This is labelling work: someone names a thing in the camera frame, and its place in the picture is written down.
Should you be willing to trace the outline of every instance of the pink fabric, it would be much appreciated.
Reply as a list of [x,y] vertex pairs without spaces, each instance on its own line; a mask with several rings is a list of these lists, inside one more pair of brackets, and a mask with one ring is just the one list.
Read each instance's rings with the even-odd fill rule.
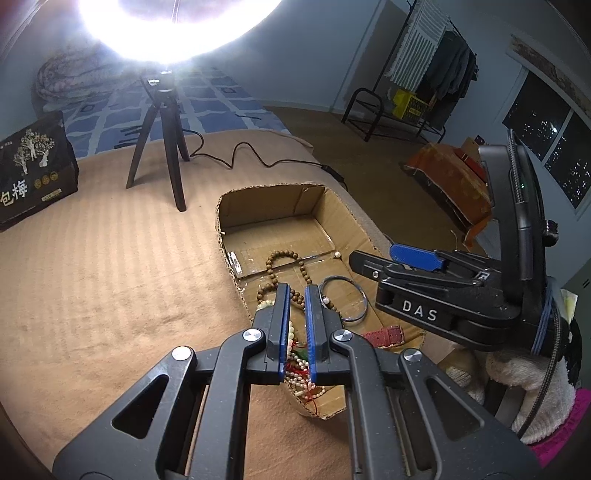
[[577,390],[573,409],[566,421],[548,438],[531,446],[542,467],[548,465],[569,440],[590,404],[591,390],[585,390],[584,388]]

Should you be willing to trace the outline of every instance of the tripod leg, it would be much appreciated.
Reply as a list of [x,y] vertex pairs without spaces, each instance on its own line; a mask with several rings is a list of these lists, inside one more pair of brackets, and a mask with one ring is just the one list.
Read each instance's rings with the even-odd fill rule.
[[183,124],[181,123],[180,112],[178,106],[175,111],[176,129],[177,129],[177,145],[178,151],[181,152],[181,157],[184,161],[190,161],[189,150],[187,149],[187,142],[184,139]]
[[162,118],[162,133],[164,136],[164,149],[166,151],[166,163],[168,164],[168,174],[170,175],[170,183],[173,186],[174,201],[177,204],[179,212],[187,210],[183,193],[183,182],[181,180],[181,169],[178,164],[178,124],[175,113],[178,109],[170,103],[165,103],[160,109],[160,117]]
[[144,123],[142,124],[142,130],[139,132],[138,142],[135,145],[134,157],[131,159],[131,166],[129,167],[129,174],[127,175],[126,189],[130,189],[134,186],[135,174],[138,172],[139,161],[142,158],[142,152],[144,151],[146,140],[148,139],[150,130],[152,130],[152,125],[154,124],[154,119],[157,114],[158,107],[152,104],[146,112]]

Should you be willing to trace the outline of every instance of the yellow box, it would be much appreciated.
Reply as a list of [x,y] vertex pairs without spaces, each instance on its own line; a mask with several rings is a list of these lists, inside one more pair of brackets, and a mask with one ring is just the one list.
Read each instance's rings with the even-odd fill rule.
[[413,124],[416,124],[421,119],[427,109],[425,102],[412,92],[402,88],[396,90],[392,102],[395,105],[392,114],[400,120]]

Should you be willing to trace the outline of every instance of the tripod stand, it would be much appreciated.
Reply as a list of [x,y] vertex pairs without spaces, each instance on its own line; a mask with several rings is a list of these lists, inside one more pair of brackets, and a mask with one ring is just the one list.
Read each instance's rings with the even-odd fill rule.
[[170,183],[173,187],[174,201],[177,204],[179,212],[187,210],[183,193],[183,181],[181,179],[181,170],[178,164],[178,150],[184,161],[189,161],[189,151],[183,135],[181,126],[180,111],[177,103],[177,91],[174,87],[174,77],[172,72],[162,72],[158,79],[158,88],[152,99],[152,105],[144,118],[144,123],[139,132],[139,138],[135,147],[134,156],[131,160],[129,175],[127,177],[126,189],[134,186],[135,174],[138,171],[139,161],[146,145],[146,140],[152,130],[152,125],[156,116],[160,112],[162,119],[162,133],[164,137],[164,150],[166,152],[166,163],[168,164],[168,174]]

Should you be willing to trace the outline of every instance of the cardboard box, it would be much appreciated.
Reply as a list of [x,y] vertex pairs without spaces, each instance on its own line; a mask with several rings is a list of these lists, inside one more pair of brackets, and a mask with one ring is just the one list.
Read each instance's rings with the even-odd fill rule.
[[[400,319],[374,310],[377,283],[351,272],[349,254],[361,250],[383,255],[371,243],[346,205],[330,189],[313,184],[276,185],[234,190],[223,195],[217,209],[220,246],[228,263],[243,304],[253,319],[258,301],[257,291],[269,282],[265,264],[275,250],[293,250],[306,263],[306,270],[314,284],[329,275],[345,275],[355,280],[368,296],[370,308],[363,321],[348,325],[358,334],[373,332],[383,327],[400,325],[404,348],[420,348],[424,332]],[[341,258],[335,258],[335,252]],[[274,262],[274,272],[282,283],[303,292],[306,282],[293,259],[281,258]],[[363,309],[361,295],[354,286],[335,281],[324,293],[330,297],[344,317],[353,317]],[[274,293],[266,299],[272,300]],[[304,313],[291,308],[291,321],[296,337],[306,338]],[[328,419],[345,409],[342,386],[331,387],[314,402],[304,404],[283,384],[290,401],[303,415]]]
[[477,161],[480,164],[482,162],[480,160],[480,154],[478,153],[478,146],[479,145],[473,138],[468,137],[462,144],[462,150],[469,157],[472,157],[473,160]]

